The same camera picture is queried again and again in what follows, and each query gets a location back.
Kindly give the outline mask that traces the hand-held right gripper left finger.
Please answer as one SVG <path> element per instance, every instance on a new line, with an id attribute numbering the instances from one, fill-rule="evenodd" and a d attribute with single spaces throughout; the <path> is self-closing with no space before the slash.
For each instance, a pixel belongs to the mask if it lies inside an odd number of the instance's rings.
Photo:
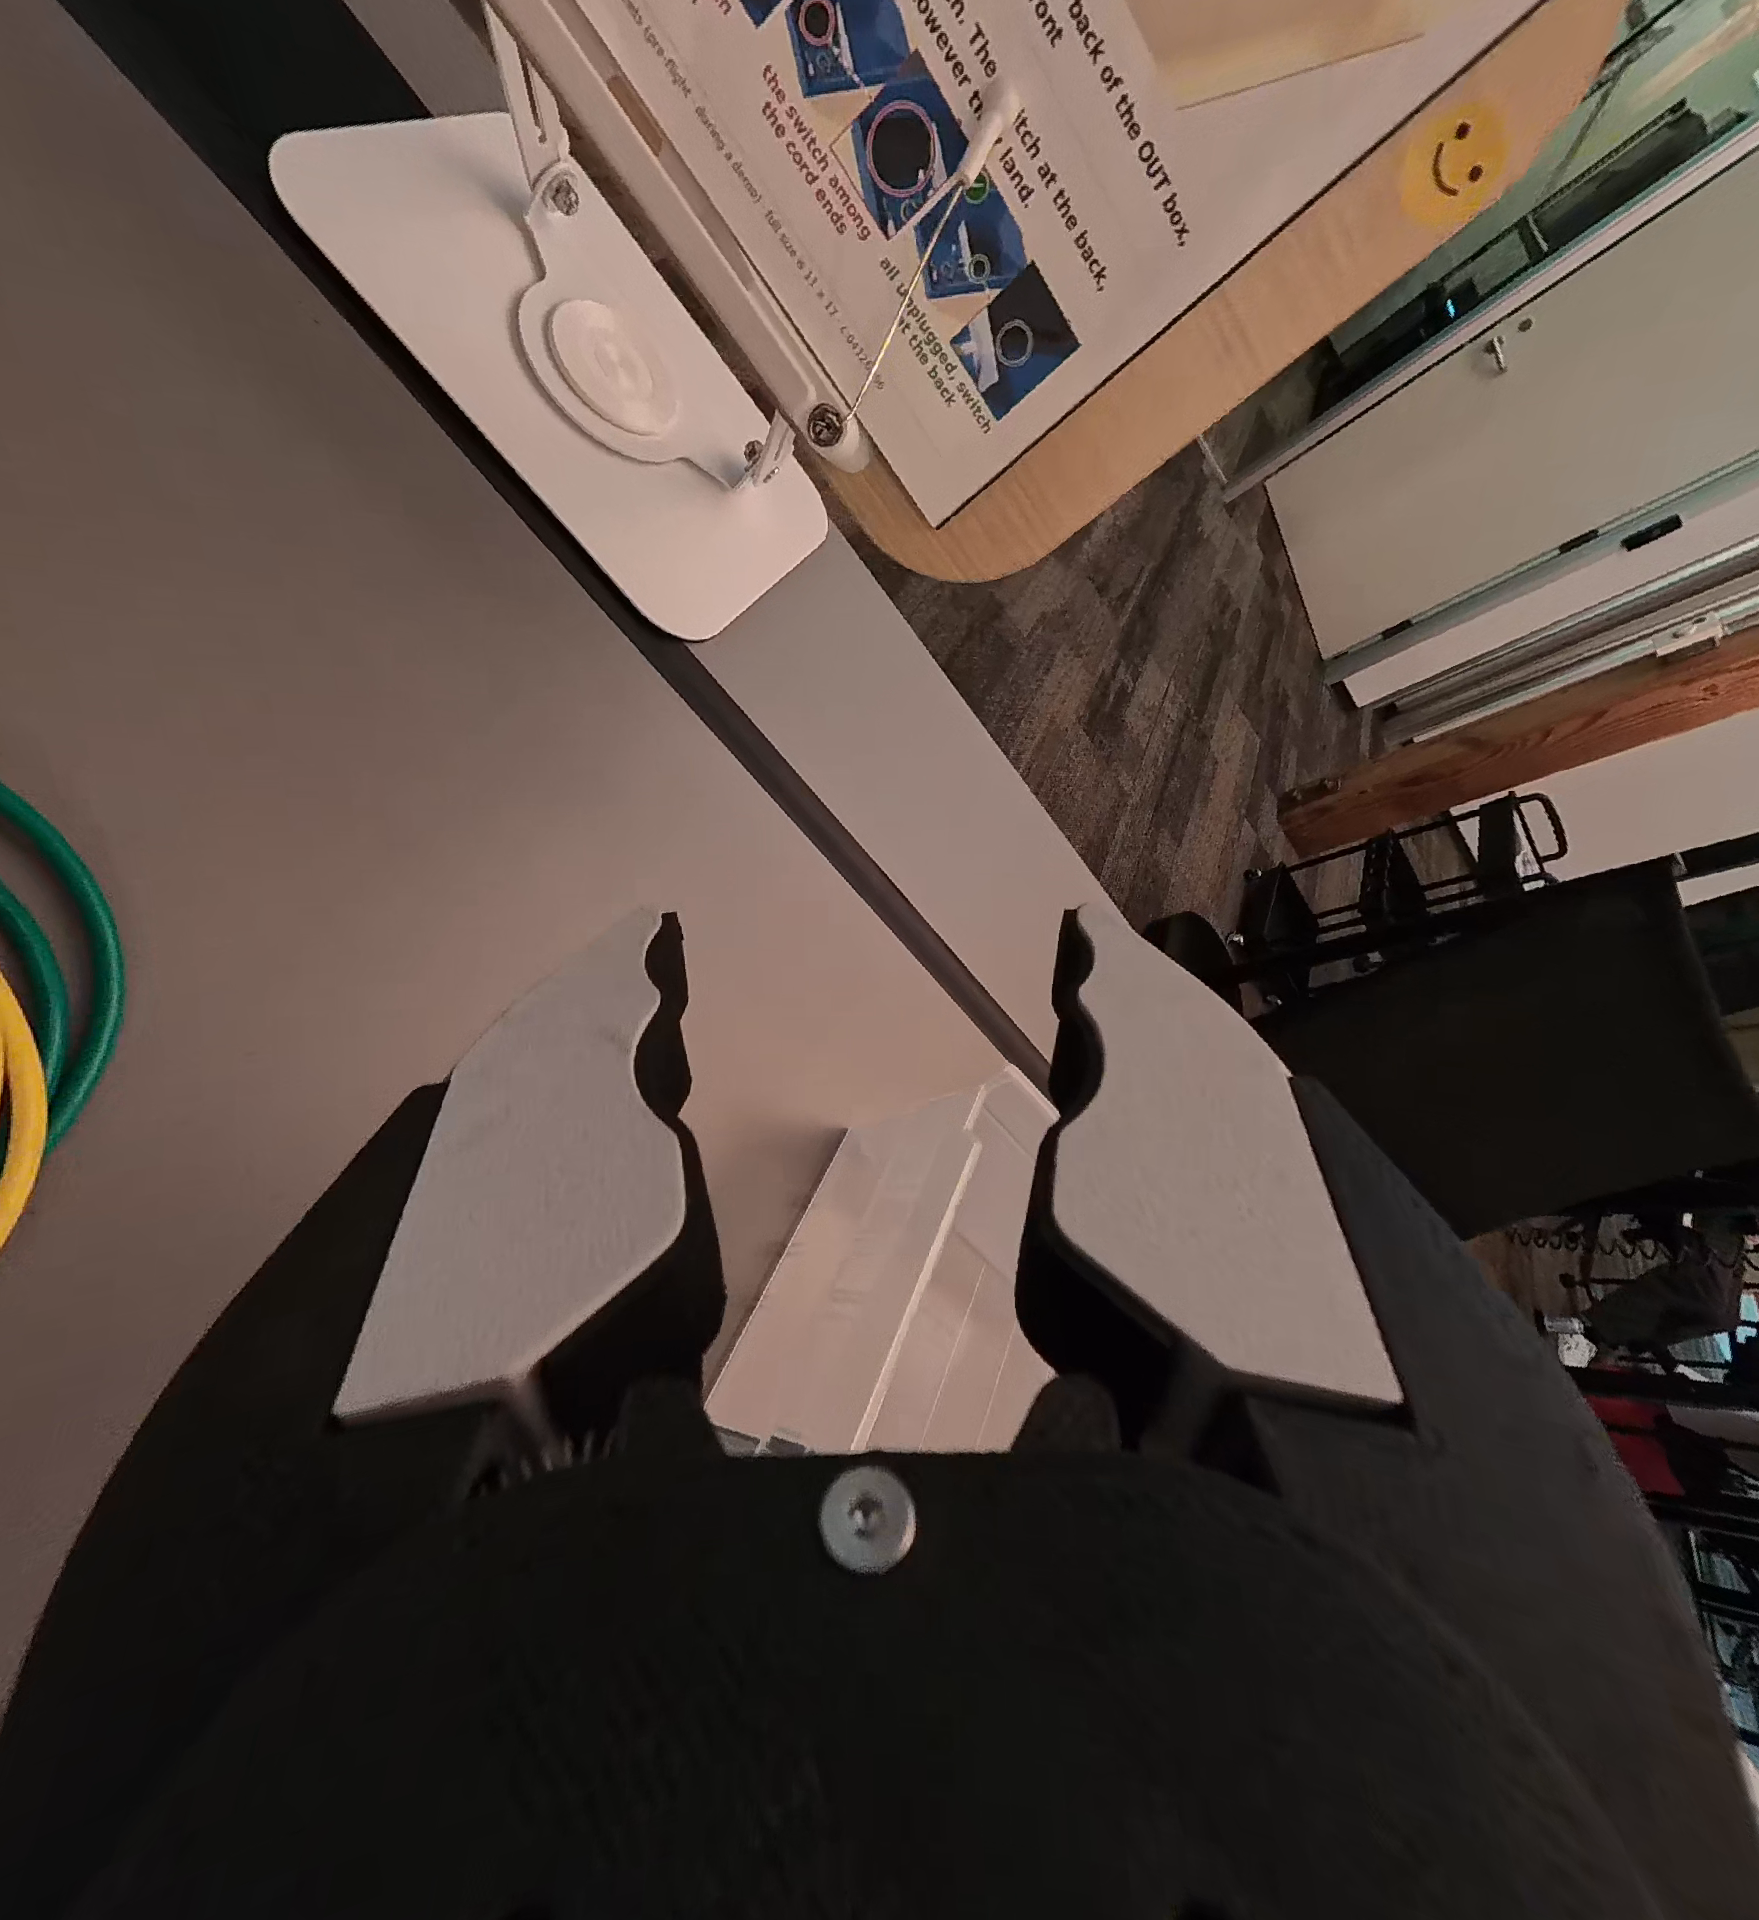
<path id="1" fill-rule="evenodd" d="M 341 1424 L 705 1424 L 723 1248 L 683 1115 L 686 945 L 646 907 L 467 1051 L 339 1383 Z"/>

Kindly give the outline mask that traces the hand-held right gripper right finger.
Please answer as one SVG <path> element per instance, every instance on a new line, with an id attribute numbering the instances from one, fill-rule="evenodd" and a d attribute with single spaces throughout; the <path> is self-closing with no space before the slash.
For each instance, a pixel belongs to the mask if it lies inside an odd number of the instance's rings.
<path id="1" fill-rule="evenodd" d="M 1015 1272 L 1023 1336 L 1118 1414 L 1229 1395 L 1402 1414 L 1291 1073 L 1109 905 L 1070 908 Z"/>

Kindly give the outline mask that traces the clear plastic bin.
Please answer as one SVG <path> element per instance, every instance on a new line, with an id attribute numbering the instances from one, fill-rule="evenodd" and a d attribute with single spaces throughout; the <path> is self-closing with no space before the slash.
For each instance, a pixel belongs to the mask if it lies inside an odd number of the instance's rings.
<path id="1" fill-rule="evenodd" d="M 1050 1380 L 1015 1270 L 1055 1117 L 1005 1068 L 845 1131 L 710 1388 L 727 1452 L 1011 1449 Z"/>

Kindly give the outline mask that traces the white stand base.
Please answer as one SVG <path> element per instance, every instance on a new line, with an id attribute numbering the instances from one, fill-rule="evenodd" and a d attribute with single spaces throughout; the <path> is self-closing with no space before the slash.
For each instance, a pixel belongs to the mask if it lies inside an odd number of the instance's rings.
<path id="1" fill-rule="evenodd" d="M 297 228 L 634 612 L 718 637 L 872 462 L 833 373 L 845 184 L 737 4 L 481 4 L 506 110 L 294 132 Z"/>

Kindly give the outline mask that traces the printed instruction sheet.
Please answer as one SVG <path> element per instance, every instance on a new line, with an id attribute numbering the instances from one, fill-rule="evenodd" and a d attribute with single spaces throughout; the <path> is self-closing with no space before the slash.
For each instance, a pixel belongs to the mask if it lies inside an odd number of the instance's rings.
<path id="1" fill-rule="evenodd" d="M 957 516 L 1530 4 L 1414 4 L 1202 105 L 1155 39 L 1284 4 L 582 4 L 858 430 Z"/>

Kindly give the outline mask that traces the yellow smiley sticker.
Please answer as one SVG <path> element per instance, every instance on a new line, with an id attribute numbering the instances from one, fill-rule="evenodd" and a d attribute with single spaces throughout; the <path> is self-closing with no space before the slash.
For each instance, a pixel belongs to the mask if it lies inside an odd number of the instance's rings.
<path id="1" fill-rule="evenodd" d="M 1407 135 L 1399 204 L 1421 228 L 1463 228 L 1498 201 L 1512 177 L 1512 140 L 1495 105 L 1463 105 Z"/>

